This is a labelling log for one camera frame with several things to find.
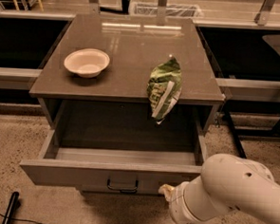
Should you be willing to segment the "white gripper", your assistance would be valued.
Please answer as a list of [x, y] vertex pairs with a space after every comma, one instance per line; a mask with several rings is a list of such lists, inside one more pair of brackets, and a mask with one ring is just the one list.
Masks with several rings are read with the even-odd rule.
[[176, 187], [164, 184], [159, 187], [158, 193], [169, 201], [169, 213], [176, 224], [204, 224], [194, 217], [187, 207], [184, 193], [187, 185], [188, 182], [182, 182]]

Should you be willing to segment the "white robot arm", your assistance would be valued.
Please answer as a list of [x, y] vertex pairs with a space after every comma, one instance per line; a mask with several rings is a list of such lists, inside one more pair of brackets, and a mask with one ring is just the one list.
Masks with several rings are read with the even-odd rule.
[[159, 192], [176, 224], [207, 224], [233, 212], [280, 224], [280, 185], [265, 165], [234, 155], [216, 154], [203, 162], [200, 176]]

